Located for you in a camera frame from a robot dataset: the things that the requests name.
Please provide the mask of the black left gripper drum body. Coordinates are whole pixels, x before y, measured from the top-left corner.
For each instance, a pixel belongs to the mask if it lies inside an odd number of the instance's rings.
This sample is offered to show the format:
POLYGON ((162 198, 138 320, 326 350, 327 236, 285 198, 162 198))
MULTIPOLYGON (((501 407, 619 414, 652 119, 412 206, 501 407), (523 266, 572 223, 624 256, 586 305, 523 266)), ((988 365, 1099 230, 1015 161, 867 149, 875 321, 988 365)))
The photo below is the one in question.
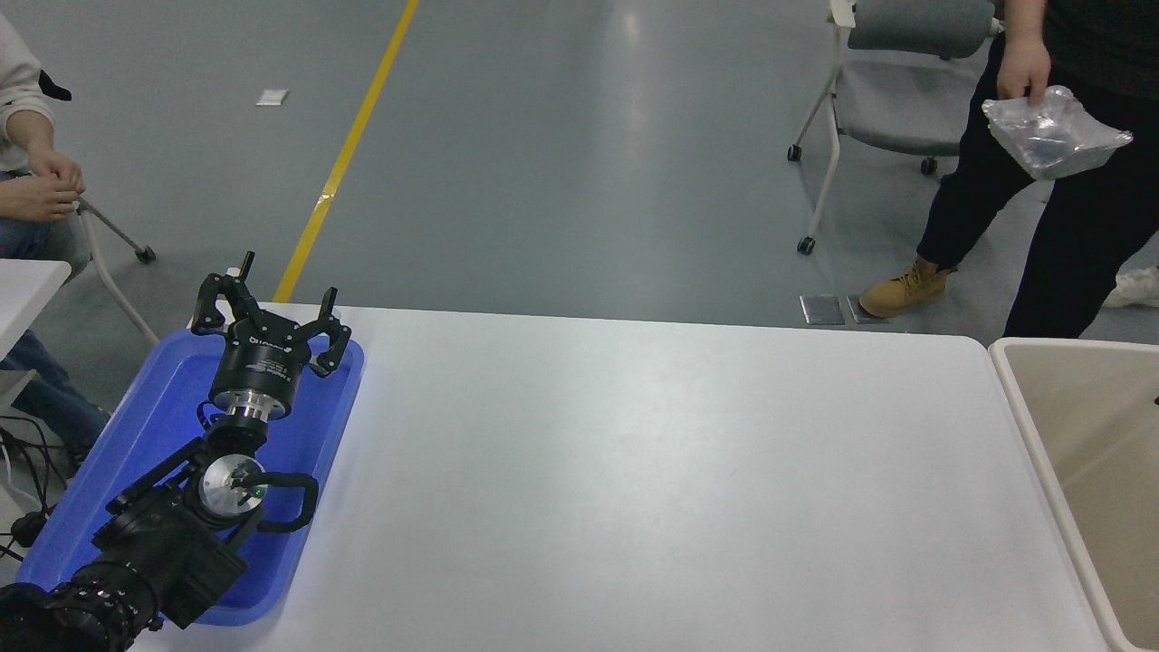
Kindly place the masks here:
POLYGON ((253 391, 279 405, 291 405, 306 362, 305 342, 290 343, 285 337, 270 342, 263 334, 245 329, 229 331, 210 387, 210 400, 217 405, 226 405, 229 396, 253 391))

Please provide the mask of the person's hand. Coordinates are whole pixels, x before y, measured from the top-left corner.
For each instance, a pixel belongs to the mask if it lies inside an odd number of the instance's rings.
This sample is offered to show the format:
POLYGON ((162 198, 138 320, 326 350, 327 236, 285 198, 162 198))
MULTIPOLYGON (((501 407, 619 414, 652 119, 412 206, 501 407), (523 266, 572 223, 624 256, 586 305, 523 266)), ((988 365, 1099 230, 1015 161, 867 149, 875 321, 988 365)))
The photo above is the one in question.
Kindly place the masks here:
POLYGON ((52 224, 74 210, 81 195, 70 182, 25 175, 1 182, 1 217, 29 224, 52 224))
POLYGON ((1035 34, 1007 34, 996 81, 997 98, 1026 100, 1038 107, 1049 85, 1051 59, 1047 45, 1035 34))
POLYGON ((75 191, 76 195, 83 195, 86 191, 81 166, 66 154, 50 146, 46 149, 28 151, 28 159, 29 169, 37 177, 61 181, 64 186, 75 191))

